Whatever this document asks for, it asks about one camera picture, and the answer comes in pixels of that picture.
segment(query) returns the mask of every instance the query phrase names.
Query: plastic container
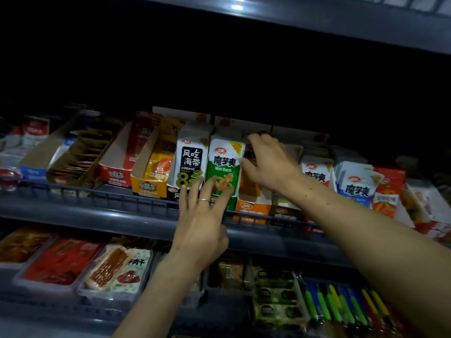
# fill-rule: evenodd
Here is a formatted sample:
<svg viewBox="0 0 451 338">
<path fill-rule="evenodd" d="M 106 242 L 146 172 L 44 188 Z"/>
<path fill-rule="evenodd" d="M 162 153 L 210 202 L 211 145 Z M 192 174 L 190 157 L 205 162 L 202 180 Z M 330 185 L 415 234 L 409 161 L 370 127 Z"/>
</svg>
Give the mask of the plastic container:
<svg viewBox="0 0 451 338">
<path fill-rule="evenodd" d="M 164 253 L 159 249 L 155 253 L 155 257 L 153 259 L 152 270 L 150 271 L 150 279 L 152 278 L 153 273 L 155 272 L 158 263 L 163 259 Z M 182 308 L 197 308 L 199 305 L 200 298 L 205 294 L 205 289 L 208 284 L 208 275 L 209 275 L 209 267 L 206 267 L 200 275 L 200 290 L 198 292 L 188 292 L 187 296 L 182 300 L 180 307 Z"/>
<path fill-rule="evenodd" d="M 82 271 L 80 272 L 80 274 L 77 276 L 77 278 L 68 285 L 63 285 L 63 284 L 55 284 L 55 283 L 47 283 L 47 282 L 40 282 L 40 281 L 34 281 L 34 280 L 28 280 L 25 279 L 24 276 L 27 273 L 27 271 L 30 270 L 30 268 L 32 268 L 35 264 L 37 263 L 42 263 L 41 259 L 44 259 L 46 254 L 48 253 L 48 250 L 50 249 L 55 249 L 57 247 L 61 247 L 61 245 L 67 241 L 63 241 L 65 240 L 64 238 L 61 237 L 57 237 L 51 244 L 49 244 L 45 250 L 42 251 L 42 253 L 39 254 L 39 256 L 36 256 L 36 258 L 33 259 L 33 261 L 30 261 L 30 263 L 23 268 L 20 272 L 18 272 L 16 274 L 16 276 L 14 276 L 12 283 L 15 286 L 19 286 L 19 287 L 25 287 L 27 288 L 29 291 L 31 291 L 31 293 L 33 293 L 36 296 L 43 296 L 46 299 L 48 299 L 49 297 L 54 297 L 56 298 L 58 301 L 64 301 L 64 300 L 72 300 L 74 298 L 76 298 L 76 294 L 75 294 L 75 290 L 77 288 L 77 286 L 80 284 L 80 282 L 83 280 L 85 274 L 88 271 L 88 266 L 90 265 L 90 261 L 95 259 L 99 253 L 102 251 L 102 248 L 104 246 L 104 244 L 101 243 L 91 243 L 91 242 L 87 242 L 85 241 L 85 243 L 83 244 L 90 244 L 90 245 L 98 245 L 98 248 L 95 248 L 94 246 L 91 246 L 91 248 L 96 249 L 96 251 L 93 253 L 93 255 L 90 258 L 90 261 L 86 263 L 85 267 L 82 268 Z"/>
<path fill-rule="evenodd" d="M 209 296 L 226 297 L 229 302 L 234 302 L 234 297 L 254 296 L 255 283 L 253 278 L 252 259 L 249 254 L 246 254 L 246 264 L 244 265 L 243 289 L 224 288 L 224 287 L 207 287 Z"/>
<path fill-rule="evenodd" d="M 35 261 L 43 251 L 45 251 L 50 245 L 52 245 L 56 240 L 58 239 L 57 235 L 49 235 L 47 238 L 47 241 L 42 244 L 40 248 L 38 248 L 29 258 L 27 261 L 22 263 L 16 263 L 16 262 L 0 262 L 0 269 L 23 269 L 27 268 L 33 261 Z M 0 246 L 2 246 L 4 242 L 3 240 L 0 241 Z"/>
<path fill-rule="evenodd" d="M 95 307 L 113 308 L 118 310 L 130 310 L 133 304 L 138 300 L 139 296 L 143 293 L 145 284 L 149 278 L 149 272 L 152 268 L 153 261 L 155 259 L 155 251 L 149 249 L 151 252 L 149 261 L 142 275 L 142 280 L 139 284 L 139 289 L 136 293 L 130 292 L 112 292 L 112 291 L 95 291 L 89 289 L 86 283 L 82 281 L 77 287 L 77 294 L 84 296 L 86 301 Z M 97 262 L 93 261 L 88 268 L 88 271 L 92 270 L 97 265 Z"/>
</svg>

